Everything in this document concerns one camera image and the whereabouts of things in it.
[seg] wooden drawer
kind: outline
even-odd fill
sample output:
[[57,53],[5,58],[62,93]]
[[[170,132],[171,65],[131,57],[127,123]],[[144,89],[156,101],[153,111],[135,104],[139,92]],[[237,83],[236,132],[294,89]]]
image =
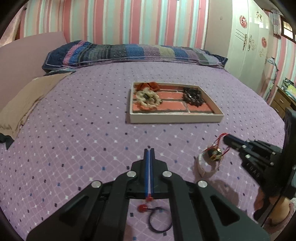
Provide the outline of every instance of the wooden drawer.
[[286,109],[286,107],[290,106],[290,104],[291,104],[284,96],[282,96],[282,94],[280,92],[276,93],[276,96],[274,97],[274,100],[284,110]]
[[285,116],[285,111],[279,106],[277,102],[273,101],[270,106],[279,114],[281,118]]

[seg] plaid quilt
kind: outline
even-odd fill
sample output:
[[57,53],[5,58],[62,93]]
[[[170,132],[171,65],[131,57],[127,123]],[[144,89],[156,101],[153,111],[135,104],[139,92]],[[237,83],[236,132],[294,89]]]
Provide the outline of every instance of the plaid quilt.
[[49,52],[42,68],[50,71],[121,61],[185,62],[220,68],[223,66],[216,57],[197,48],[141,44],[98,45],[78,40]]

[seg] white wardrobe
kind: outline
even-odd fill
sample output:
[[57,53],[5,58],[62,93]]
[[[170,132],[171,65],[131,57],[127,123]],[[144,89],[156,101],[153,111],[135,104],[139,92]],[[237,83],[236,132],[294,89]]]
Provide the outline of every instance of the white wardrobe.
[[205,50],[227,57],[225,69],[259,91],[269,18],[253,0],[209,0]]

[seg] window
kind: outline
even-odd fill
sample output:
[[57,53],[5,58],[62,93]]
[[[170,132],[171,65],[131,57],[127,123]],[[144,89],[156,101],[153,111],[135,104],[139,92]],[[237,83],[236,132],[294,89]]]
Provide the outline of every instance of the window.
[[281,34],[287,39],[296,42],[296,32],[293,31],[291,25],[284,18],[281,18]]

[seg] metal screw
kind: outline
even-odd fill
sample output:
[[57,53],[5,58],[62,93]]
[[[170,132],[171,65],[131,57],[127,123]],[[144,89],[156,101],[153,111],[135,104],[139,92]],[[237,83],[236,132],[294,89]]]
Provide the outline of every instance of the metal screw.
[[172,176],[172,173],[170,171],[164,171],[163,172],[163,176],[164,177],[171,177]]
[[204,180],[201,180],[197,183],[197,185],[201,188],[205,188],[205,187],[207,187],[207,182]]
[[101,185],[102,185],[102,183],[101,183],[100,181],[93,181],[93,182],[91,183],[91,186],[92,186],[93,188],[99,188]]
[[128,177],[135,177],[137,175],[135,171],[128,171],[126,174]]

